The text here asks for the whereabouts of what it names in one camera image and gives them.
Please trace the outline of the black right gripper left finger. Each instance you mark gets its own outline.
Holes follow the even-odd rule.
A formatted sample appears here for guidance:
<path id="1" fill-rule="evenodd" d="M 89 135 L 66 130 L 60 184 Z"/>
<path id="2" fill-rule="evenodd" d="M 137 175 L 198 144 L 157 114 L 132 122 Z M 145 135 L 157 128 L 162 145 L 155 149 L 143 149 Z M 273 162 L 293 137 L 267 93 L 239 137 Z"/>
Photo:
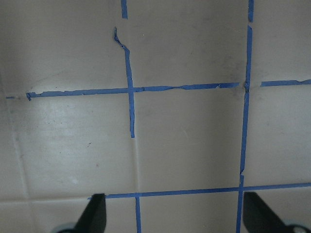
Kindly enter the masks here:
<path id="1" fill-rule="evenodd" d="M 106 219 L 105 194 L 94 194 L 75 224 L 75 232 L 103 233 Z"/>

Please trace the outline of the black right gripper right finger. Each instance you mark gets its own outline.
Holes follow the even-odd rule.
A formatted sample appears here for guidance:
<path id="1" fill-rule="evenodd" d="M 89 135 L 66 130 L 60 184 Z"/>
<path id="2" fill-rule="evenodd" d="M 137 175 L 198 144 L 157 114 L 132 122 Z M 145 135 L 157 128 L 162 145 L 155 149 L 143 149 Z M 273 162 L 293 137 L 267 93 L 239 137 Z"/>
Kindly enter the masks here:
<path id="1" fill-rule="evenodd" d="M 285 233 L 286 225 L 256 192 L 244 192 L 243 224 L 249 233 Z"/>

